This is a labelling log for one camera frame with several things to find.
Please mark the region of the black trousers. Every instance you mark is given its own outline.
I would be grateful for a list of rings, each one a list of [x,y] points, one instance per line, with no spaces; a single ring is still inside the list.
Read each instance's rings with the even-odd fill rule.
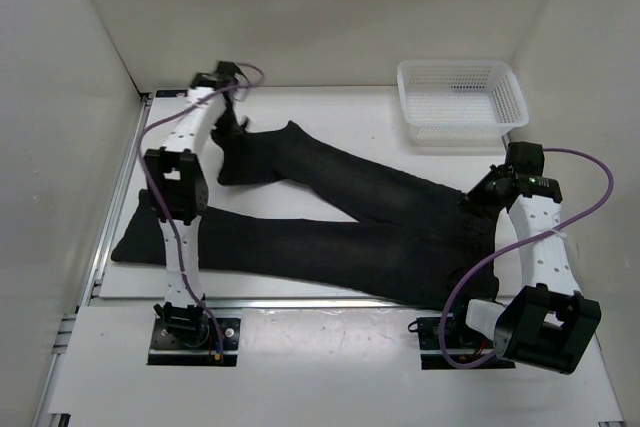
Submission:
[[[287,183],[339,212],[260,218],[208,208],[198,264],[348,289],[398,304],[441,309],[455,287],[494,299],[499,281],[480,261],[494,252],[500,211],[464,192],[326,144],[298,124],[263,132],[218,124],[226,187]]]

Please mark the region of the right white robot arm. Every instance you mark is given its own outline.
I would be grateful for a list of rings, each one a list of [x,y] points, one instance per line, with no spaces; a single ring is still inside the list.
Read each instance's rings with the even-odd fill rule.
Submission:
[[[522,287],[505,306],[480,299],[449,322],[449,334],[470,347],[483,336],[499,359],[571,374],[601,320],[598,302],[583,296],[562,237],[562,194],[544,176],[544,149],[513,142],[502,165],[465,195],[475,214],[507,211],[518,239]]]

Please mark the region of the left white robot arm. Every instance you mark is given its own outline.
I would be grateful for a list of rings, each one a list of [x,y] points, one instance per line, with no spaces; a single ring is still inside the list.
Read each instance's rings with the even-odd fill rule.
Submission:
[[[209,200],[199,156],[216,121],[234,106],[243,76],[228,61],[196,74],[187,107],[167,119],[176,124],[164,142],[139,154],[165,247],[167,293],[155,310],[166,331],[191,348],[211,338],[217,326],[199,279],[198,232]]]

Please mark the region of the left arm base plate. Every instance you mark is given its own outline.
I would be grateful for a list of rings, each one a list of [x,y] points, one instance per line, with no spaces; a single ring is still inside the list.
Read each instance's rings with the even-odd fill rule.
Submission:
[[[154,306],[149,342],[150,366],[235,367],[241,319],[211,317],[199,306]]]

